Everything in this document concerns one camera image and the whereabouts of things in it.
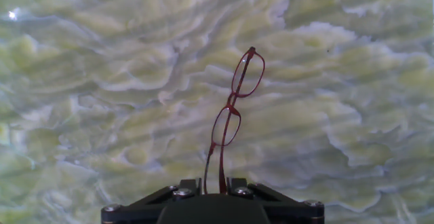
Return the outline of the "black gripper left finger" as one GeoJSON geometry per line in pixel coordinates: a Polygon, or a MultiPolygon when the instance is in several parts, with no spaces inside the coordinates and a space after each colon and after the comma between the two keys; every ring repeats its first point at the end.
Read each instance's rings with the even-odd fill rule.
{"type": "Polygon", "coordinates": [[[170,203],[201,195],[201,179],[183,179],[128,205],[109,204],[100,211],[101,223],[156,223],[170,203]]]}

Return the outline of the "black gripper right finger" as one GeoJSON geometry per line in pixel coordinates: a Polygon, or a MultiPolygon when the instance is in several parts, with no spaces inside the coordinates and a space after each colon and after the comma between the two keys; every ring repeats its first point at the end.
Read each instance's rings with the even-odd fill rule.
{"type": "Polygon", "coordinates": [[[319,200],[298,202],[261,183],[227,179],[228,194],[259,204],[271,223],[324,224],[324,204],[319,200]]]}

